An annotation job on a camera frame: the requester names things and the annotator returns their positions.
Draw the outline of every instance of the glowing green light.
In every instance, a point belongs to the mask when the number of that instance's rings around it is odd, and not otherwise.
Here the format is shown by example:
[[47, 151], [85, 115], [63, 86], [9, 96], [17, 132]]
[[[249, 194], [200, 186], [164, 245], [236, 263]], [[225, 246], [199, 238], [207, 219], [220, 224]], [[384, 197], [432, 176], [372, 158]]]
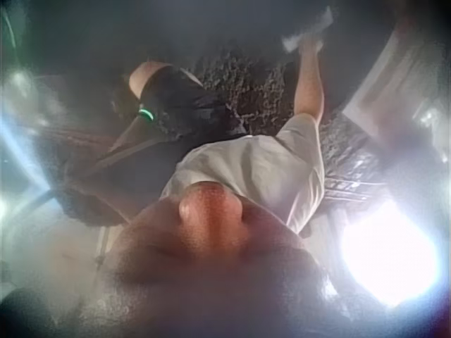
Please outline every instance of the glowing green light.
[[147, 118], [149, 121], [153, 121], [155, 119], [154, 114], [144, 108], [140, 109], [139, 114]]

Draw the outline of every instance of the nose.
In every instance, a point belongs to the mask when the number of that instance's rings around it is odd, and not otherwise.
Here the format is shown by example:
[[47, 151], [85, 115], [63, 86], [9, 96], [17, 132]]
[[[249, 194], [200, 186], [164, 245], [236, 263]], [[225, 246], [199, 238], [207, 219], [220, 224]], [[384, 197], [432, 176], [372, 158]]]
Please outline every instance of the nose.
[[181, 237], [199, 258], [235, 256], [247, 242], [241, 200], [219, 183], [200, 182], [188, 187], [180, 200], [179, 214]]

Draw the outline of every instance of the skin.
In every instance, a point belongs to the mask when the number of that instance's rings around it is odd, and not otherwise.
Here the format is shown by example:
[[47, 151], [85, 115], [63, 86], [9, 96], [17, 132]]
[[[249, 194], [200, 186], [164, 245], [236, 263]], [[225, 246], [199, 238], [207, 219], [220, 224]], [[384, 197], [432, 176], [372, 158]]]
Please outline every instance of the skin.
[[218, 183], [200, 182], [144, 209], [121, 233], [83, 310], [80, 335], [107, 330], [105, 323], [113, 323], [109, 334], [127, 337], [323, 330], [330, 310], [324, 282], [277, 217]]

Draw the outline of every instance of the sleeve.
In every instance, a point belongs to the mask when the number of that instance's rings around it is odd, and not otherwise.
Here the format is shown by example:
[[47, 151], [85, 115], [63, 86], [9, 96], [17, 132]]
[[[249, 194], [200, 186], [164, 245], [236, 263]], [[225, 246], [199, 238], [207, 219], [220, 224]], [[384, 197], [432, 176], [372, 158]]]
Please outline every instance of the sleeve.
[[299, 233], [318, 208], [324, 196], [324, 166], [319, 143], [319, 131], [314, 119], [308, 114], [289, 119], [276, 139], [298, 163], [304, 163], [306, 175], [292, 199], [291, 210], [286, 218], [287, 226]]
[[276, 139], [293, 155], [311, 165], [318, 176], [319, 183], [324, 186], [324, 165], [319, 131], [315, 120], [310, 115], [293, 116], [282, 127]]

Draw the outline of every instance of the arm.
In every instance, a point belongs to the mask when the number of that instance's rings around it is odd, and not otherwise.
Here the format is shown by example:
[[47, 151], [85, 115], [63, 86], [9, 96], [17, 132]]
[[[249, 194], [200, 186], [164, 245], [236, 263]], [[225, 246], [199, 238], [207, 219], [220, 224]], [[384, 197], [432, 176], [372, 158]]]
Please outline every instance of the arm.
[[311, 115], [319, 125], [324, 110], [324, 92], [319, 74], [318, 45], [314, 38], [308, 38], [300, 47], [302, 63], [299, 70], [295, 94], [295, 115]]

